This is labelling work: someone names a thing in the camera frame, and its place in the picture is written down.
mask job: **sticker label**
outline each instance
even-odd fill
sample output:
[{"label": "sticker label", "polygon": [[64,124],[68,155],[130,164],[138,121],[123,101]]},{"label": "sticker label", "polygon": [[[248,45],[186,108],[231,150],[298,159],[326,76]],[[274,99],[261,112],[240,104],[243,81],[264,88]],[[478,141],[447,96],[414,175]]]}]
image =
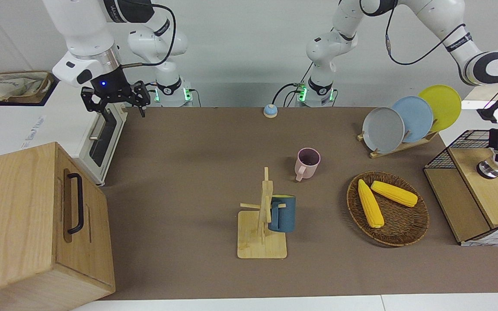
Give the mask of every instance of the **sticker label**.
[{"label": "sticker label", "polygon": [[157,30],[155,32],[155,35],[157,37],[162,36],[168,30],[169,27],[170,27],[170,20],[166,19],[166,22],[164,22],[164,25],[159,30]]},{"label": "sticker label", "polygon": [[118,8],[116,7],[114,0],[104,0],[103,2],[105,3],[105,8],[107,9],[109,17],[113,22],[126,23],[126,20],[122,19],[122,16],[118,13]]},{"label": "sticker label", "polygon": [[472,35],[470,33],[467,33],[464,37],[462,37],[460,40],[458,40],[457,42],[449,45],[448,47],[446,47],[445,49],[447,49],[447,51],[450,53],[456,49],[458,49],[461,45],[465,44],[466,42],[468,41],[472,41]]},{"label": "sticker label", "polygon": [[32,143],[32,140],[34,140],[36,134],[38,134],[39,128],[42,126],[43,122],[45,122],[45,118],[46,117],[47,116],[39,116],[38,117],[38,120],[36,121],[36,123],[34,124],[34,126],[32,126],[32,128],[30,129],[30,133],[24,139],[24,142],[22,143],[22,146],[20,146],[21,150],[30,147],[30,144]]}]

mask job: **black handle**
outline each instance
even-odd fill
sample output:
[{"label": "black handle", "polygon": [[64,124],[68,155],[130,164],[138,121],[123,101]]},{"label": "black handle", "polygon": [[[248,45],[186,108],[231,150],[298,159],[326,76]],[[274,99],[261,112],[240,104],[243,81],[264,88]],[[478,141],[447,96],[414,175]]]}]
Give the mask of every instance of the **black handle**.
[{"label": "black handle", "polygon": [[67,175],[69,179],[76,178],[78,182],[78,224],[76,227],[67,230],[69,234],[75,234],[83,228],[83,192],[82,192],[82,177],[78,173],[70,173]]}]

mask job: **plate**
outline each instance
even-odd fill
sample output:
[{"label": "plate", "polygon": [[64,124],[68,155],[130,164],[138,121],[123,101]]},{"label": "plate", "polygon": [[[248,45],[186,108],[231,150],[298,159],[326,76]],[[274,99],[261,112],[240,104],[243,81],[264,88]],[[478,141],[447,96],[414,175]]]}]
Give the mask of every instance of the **plate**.
[{"label": "plate", "polygon": [[377,149],[377,153],[389,153],[397,149],[403,141],[405,124],[395,110],[380,107],[366,116],[362,131],[362,138],[370,150]]},{"label": "plate", "polygon": [[[380,206],[385,224],[381,228],[370,228],[358,196],[359,179],[364,180],[368,186],[373,181],[383,181],[400,187],[417,195],[418,202],[415,207],[406,207],[372,191]],[[414,244],[424,237],[429,227],[428,209],[416,189],[397,175],[384,171],[366,171],[357,175],[347,189],[347,207],[354,222],[364,233],[377,242],[389,246]]]},{"label": "plate", "polygon": [[433,112],[425,100],[418,96],[407,96],[398,100],[391,108],[403,119],[405,131],[410,131],[403,142],[417,142],[427,135],[433,123]]},{"label": "plate", "polygon": [[433,119],[437,120],[431,126],[431,132],[445,130],[460,116],[462,100],[457,91],[447,85],[432,85],[426,87],[419,97],[428,102],[433,112]]}]

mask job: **corn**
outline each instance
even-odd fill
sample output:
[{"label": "corn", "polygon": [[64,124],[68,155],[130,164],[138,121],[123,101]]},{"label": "corn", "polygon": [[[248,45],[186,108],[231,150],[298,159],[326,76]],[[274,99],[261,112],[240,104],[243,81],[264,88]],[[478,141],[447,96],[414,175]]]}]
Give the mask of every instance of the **corn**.
[{"label": "corn", "polygon": [[381,228],[384,225],[382,212],[374,194],[362,179],[358,180],[358,197],[360,197],[368,225],[372,228]]},{"label": "corn", "polygon": [[371,188],[374,192],[387,197],[387,199],[408,207],[414,207],[418,202],[418,197],[414,193],[381,181],[374,181]]}]

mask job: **pink mug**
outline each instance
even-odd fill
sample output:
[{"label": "pink mug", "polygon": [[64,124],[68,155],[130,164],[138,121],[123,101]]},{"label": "pink mug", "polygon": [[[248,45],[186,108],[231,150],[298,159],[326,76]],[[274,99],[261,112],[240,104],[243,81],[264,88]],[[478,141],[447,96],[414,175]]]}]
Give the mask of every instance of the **pink mug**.
[{"label": "pink mug", "polygon": [[312,148],[303,148],[297,153],[295,163],[296,181],[311,178],[320,163],[320,153]]}]

